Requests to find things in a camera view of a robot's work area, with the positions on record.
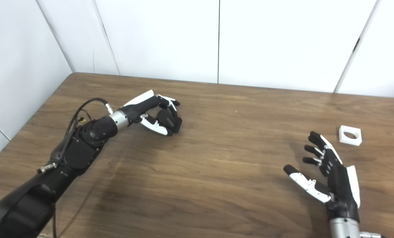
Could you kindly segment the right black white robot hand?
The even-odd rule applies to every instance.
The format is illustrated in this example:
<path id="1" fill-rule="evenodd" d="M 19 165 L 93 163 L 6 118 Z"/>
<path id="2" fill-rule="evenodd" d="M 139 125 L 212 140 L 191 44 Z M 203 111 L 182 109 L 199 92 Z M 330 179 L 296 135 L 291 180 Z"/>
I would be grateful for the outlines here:
<path id="1" fill-rule="evenodd" d="M 324 203 L 329 220 L 352 219 L 360 223 L 360 188 L 354 166 L 344 166 L 333 145 L 321 134 L 311 131 L 308 140 L 316 146 L 305 145 L 304 150 L 315 157 L 304 157 L 305 164 L 315 165 L 327 185 L 304 175 L 292 165 L 284 166 L 286 174 L 305 192 Z"/>

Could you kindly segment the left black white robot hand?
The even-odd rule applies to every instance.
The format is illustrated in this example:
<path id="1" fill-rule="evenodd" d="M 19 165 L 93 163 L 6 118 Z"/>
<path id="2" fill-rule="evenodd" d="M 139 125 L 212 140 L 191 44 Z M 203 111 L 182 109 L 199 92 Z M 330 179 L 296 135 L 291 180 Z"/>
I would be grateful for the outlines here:
<path id="1" fill-rule="evenodd" d="M 179 133 L 182 125 L 177 111 L 179 105 L 176 99 L 155 95 L 153 90 L 149 90 L 128 101 L 119 111 L 124 114 L 128 125 L 140 123 L 158 134 L 171 137 Z"/>

